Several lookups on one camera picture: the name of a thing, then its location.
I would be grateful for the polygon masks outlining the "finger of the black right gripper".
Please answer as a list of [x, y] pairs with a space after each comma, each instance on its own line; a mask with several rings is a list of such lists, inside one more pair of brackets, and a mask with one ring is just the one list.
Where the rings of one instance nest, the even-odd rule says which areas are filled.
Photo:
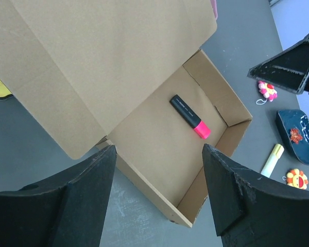
[[248, 77], [294, 94], [308, 92], [309, 34], [290, 48], [251, 68]]

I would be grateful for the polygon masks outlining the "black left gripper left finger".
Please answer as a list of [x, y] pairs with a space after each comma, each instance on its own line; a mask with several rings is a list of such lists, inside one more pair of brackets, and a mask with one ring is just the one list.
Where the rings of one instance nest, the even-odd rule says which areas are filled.
[[106, 146], [16, 191], [0, 192], [0, 246], [99, 246], [116, 165]]

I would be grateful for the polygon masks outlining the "brown cardboard box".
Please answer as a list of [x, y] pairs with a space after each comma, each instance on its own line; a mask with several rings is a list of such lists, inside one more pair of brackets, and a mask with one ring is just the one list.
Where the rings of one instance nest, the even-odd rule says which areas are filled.
[[201, 50], [216, 28], [210, 1], [0, 1], [0, 80], [69, 157], [115, 145], [118, 169], [192, 227], [208, 195], [203, 145], [231, 156], [252, 120]]

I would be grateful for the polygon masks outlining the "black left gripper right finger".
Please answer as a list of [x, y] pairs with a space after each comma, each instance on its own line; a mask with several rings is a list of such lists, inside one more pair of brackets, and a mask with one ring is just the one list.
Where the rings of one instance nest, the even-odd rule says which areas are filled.
[[208, 144], [202, 159], [223, 246], [309, 246], [309, 191], [267, 178]]

